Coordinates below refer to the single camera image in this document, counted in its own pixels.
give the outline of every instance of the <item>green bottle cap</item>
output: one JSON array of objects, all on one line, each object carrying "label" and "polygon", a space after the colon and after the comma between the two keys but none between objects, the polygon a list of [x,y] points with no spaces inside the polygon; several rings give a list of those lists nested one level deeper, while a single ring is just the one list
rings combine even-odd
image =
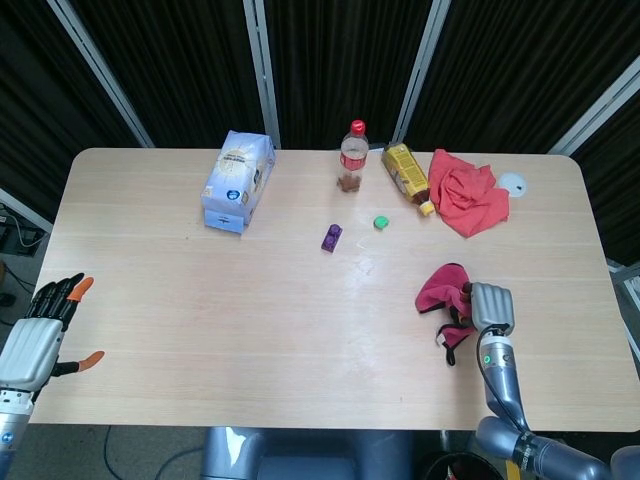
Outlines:
[{"label": "green bottle cap", "polygon": [[387,217],[383,217],[382,215],[376,217],[376,219],[373,221],[373,226],[378,230],[382,230],[387,225],[389,225],[389,219]]}]

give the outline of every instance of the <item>purple toy brick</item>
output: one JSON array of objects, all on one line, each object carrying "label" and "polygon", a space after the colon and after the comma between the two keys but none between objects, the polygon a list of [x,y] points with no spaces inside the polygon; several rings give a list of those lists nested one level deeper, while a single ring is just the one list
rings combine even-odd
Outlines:
[{"label": "purple toy brick", "polygon": [[336,248],[341,233],[342,228],[340,228],[340,225],[336,225],[335,223],[331,225],[324,237],[324,241],[322,242],[322,246],[320,248],[326,250],[327,252],[333,253],[333,249]]}]

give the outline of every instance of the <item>orange fingertip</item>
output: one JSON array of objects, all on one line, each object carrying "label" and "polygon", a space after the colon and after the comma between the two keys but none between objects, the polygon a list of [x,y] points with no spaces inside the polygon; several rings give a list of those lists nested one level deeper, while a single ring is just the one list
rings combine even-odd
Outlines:
[{"label": "orange fingertip", "polygon": [[85,278],[78,285],[76,285],[76,288],[73,289],[71,294],[67,297],[67,300],[79,302],[80,300],[82,300],[82,296],[87,293],[87,290],[91,288],[91,285],[93,285],[93,277]]},{"label": "orange fingertip", "polygon": [[104,352],[99,350],[97,352],[93,352],[84,360],[80,360],[78,362],[78,371],[83,372],[84,370],[89,370],[91,367],[95,366],[100,360],[104,357]]}]

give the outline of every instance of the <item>table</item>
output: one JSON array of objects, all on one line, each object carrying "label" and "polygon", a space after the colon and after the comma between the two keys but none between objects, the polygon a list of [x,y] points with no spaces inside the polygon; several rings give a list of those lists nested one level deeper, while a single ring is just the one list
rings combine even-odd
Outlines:
[{"label": "table", "polygon": [[[474,429],[489,413],[474,340],[447,367],[444,312],[413,305],[440,265],[511,289],[525,411],[535,430],[631,431],[640,385],[580,169],[547,155],[459,154],[522,174],[502,223],[465,240],[421,218],[370,153],[361,190],[336,152],[278,151],[242,236],[206,228],[215,150],[90,149],[75,160],[38,284],[95,277],[33,421]],[[427,169],[430,153],[416,157]],[[390,225],[373,228],[377,215]],[[320,249],[331,223],[344,232]]]}]

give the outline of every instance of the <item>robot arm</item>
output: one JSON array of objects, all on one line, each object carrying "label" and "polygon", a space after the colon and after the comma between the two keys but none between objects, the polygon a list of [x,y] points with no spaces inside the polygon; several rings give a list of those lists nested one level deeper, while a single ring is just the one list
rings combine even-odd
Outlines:
[{"label": "robot arm", "polygon": [[34,403],[49,378],[91,368],[104,352],[79,362],[57,363],[60,345],[78,303],[93,284],[83,274],[44,286],[34,296],[25,318],[11,329],[0,354],[0,479],[11,467],[33,413]]},{"label": "robot arm", "polygon": [[474,283],[471,306],[474,326],[481,332],[476,353],[487,405],[498,416],[480,422],[476,430],[480,446],[547,480],[611,480],[611,471],[597,458],[530,431],[507,337],[514,327],[511,292]]}]

